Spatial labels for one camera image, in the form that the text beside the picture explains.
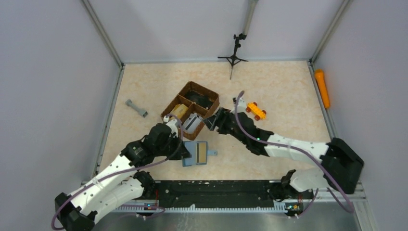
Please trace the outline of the grey card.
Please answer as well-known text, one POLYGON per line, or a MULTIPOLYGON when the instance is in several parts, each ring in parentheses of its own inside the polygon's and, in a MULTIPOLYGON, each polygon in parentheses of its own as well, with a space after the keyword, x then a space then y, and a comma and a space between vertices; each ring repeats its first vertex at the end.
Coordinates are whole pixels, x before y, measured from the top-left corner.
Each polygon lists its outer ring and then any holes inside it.
POLYGON ((182 125, 184 132, 190 134, 194 133, 194 131, 198 128, 202 120, 203 118, 198 113, 190 114, 182 125))

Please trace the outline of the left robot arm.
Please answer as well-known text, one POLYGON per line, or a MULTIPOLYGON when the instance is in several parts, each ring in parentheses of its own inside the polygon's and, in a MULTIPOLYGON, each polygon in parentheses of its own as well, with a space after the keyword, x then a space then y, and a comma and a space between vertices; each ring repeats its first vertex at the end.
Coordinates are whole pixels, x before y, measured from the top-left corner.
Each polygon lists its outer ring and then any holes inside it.
POLYGON ((71 193, 55 197, 54 231, 90 231, 107 214, 136 198, 154 193, 154 180, 144 169, 190 156, 178 119, 158 123, 139 140, 128 143, 102 172, 71 193))

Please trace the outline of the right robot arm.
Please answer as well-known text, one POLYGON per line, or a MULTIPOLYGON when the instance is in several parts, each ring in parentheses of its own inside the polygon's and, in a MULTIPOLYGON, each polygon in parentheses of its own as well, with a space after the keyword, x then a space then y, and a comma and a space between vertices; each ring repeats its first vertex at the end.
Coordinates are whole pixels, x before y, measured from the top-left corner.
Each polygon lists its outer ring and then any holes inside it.
POLYGON ((294 140, 272 131, 258 128, 245 113, 235 114, 219 108, 204 119, 209 130, 231 135, 255 155, 283 157, 313 165, 306 170, 290 170, 282 177, 282 192, 295 198, 309 189, 331 187, 345 194, 354 194, 364 161, 342 139, 330 142, 294 140))

